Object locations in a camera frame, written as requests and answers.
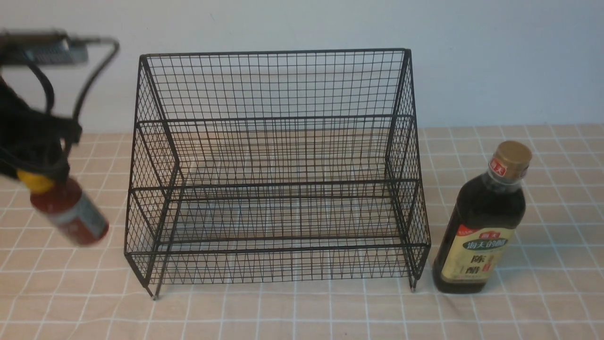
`gold bottle cap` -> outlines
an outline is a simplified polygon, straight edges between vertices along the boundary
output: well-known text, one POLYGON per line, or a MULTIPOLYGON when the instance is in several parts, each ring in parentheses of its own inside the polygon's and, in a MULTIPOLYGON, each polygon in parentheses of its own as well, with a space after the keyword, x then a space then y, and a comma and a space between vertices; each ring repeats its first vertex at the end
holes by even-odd
POLYGON ((532 157, 533 154, 524 144, 506 140, 497 146, 489 168, 499 177, 520 180, 526 175, 532 157))
POLYGON ((43 194, 54 187, 54 181, 42 175, 17 170, 17 177, 34 194, 43 194))

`white wall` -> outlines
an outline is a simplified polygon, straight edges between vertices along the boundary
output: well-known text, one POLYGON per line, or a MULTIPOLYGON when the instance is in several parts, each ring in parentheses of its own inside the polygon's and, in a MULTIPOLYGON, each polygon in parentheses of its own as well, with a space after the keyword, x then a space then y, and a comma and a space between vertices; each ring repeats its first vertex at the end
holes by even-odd
MULTIPOLYGON (((119 38, 87 131, 130 131, 140 54, 315 48, 412 49, 422 126, 604 122, 602 0, 3 0, 0 27, 119 38)), ((70 112, 85 72, 48 75, 70 112)), ((4 76, 42 103, 32 75, 4 76)))

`bottle label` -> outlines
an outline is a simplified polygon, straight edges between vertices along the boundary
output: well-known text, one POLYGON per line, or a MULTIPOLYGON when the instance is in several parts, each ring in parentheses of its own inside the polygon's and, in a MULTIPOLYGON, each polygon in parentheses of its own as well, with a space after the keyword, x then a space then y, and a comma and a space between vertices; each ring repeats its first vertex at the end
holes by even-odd
POLYGON ((52 224, 66 234, 77 232, 79 227, 76 221, 80 220, 94 238, 101 237, 106 224, 105 217, 84 192, 71 209, 47 217, 52 224))
POLYGON ((443 280, 449 283, 487 281, 513 234, 513 229, 472 230, 460 225, 443 265, 443 280))

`wire basket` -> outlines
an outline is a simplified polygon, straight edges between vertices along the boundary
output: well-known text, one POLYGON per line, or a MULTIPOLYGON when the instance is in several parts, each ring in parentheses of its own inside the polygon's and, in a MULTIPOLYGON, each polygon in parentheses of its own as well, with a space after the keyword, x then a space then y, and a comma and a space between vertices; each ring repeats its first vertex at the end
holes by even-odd
POLYGON ((411 51, 141 56, 124 252, 151 296, 386 276, 413 289, 430 244, 411 51))

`red bottle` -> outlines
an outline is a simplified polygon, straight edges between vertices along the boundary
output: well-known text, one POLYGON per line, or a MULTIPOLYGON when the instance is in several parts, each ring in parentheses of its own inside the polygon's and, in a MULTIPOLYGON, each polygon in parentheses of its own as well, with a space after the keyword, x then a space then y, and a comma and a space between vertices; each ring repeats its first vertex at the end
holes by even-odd
POLYGON ((31 192, 31 205, 73 243, 88 246, 107 235, 109 223, 73 178, 57 184, 25 171, 18 177, 31 192))

